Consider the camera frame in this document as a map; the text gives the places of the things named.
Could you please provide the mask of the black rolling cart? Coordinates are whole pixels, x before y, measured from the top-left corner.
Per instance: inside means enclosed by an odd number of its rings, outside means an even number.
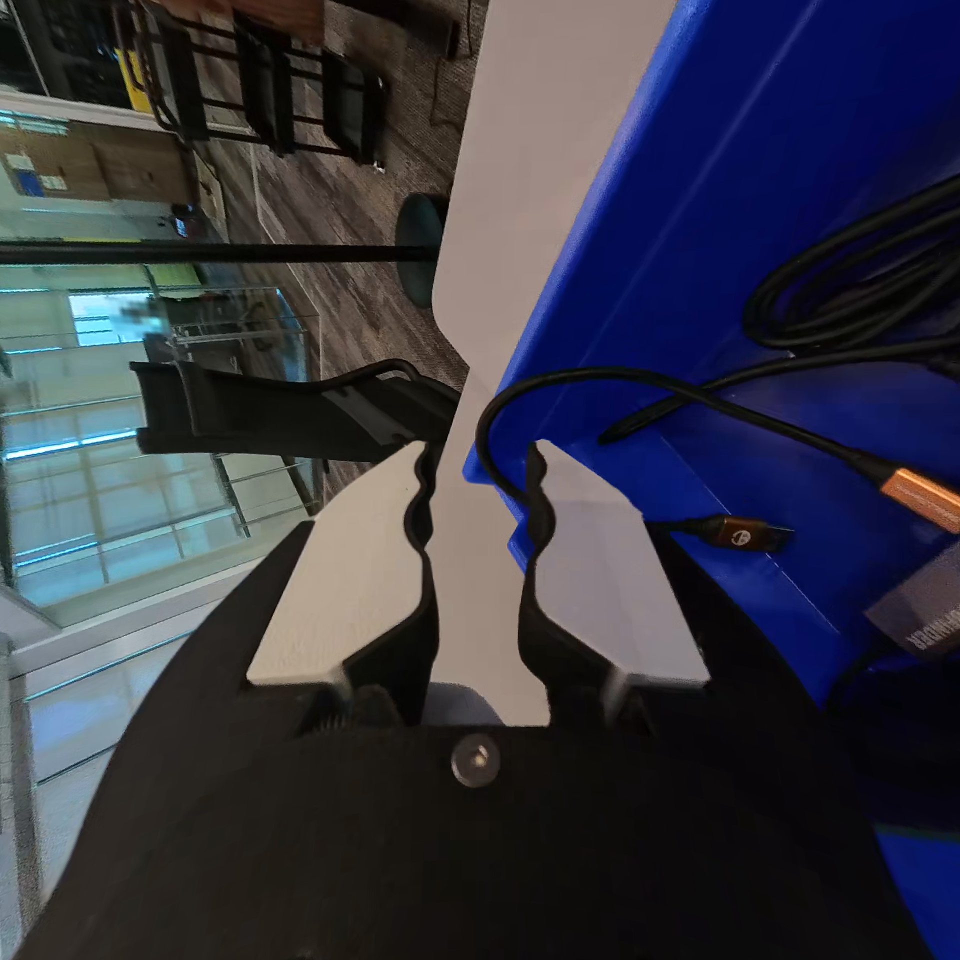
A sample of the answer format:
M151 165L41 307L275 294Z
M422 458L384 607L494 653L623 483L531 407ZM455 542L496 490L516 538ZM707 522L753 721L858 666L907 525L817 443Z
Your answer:
M240 12L224 30L191 21L155 2L113 2L122 64L158 126L186 146L223 140L267 147L284 158L313 153L382 172L387 80L322 49L299 49L285 32ZM235 68L239 102L213 98L201 84L202 60Z

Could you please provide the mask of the blue plastic bin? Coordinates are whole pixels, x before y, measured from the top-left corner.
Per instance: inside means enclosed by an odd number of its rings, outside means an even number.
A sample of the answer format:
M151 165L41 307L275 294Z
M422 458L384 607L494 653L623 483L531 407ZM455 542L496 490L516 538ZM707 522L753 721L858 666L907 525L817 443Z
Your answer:
M679 2L500 383L589 364L702 382L825 441L958 490L958 386L924 360L935 321L880 345L795 355L741 326L755 288L859 219L958 176L955 1ZM546 440L648 520L753 511L796 532L781 558L721 558L669 534L738 603L825 707L869 644L865 610L958 541L819 444L664 390L544 386L496 416L489 448L521 481Z

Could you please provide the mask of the small dark grey usb hub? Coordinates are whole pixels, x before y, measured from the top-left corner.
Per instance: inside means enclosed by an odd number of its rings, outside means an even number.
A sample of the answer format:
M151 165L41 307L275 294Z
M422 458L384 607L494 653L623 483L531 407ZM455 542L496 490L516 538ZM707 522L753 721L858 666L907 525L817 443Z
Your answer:
M959 543L932 558L865 611L901 650L938 661L959 648Z

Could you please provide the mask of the black round-base pole stand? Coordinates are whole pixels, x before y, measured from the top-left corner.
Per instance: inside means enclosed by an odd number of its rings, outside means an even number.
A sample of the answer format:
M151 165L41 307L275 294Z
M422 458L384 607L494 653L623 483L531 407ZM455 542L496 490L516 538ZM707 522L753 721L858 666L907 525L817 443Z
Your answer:
M3 267L209 265L414 265L436 268L445 231L446 201L425 193L404 199L391 244L210 243L30 239L2 241Z

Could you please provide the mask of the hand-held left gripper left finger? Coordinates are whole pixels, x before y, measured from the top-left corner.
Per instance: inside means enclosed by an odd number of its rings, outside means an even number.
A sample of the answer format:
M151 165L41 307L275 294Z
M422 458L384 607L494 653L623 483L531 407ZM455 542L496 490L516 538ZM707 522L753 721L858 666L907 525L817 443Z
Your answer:
M438 459L438 443L412 440L321 509L247 668L252 686L358 687L359 656L426 611Z

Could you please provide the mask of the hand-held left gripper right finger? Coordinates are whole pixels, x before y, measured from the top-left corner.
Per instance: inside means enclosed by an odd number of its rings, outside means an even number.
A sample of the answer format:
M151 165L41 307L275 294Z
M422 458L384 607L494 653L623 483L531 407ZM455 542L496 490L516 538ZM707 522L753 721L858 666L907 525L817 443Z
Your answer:
M527 456L523 612L603 706L632 689L701 690L710 671L642 512L550 440Z

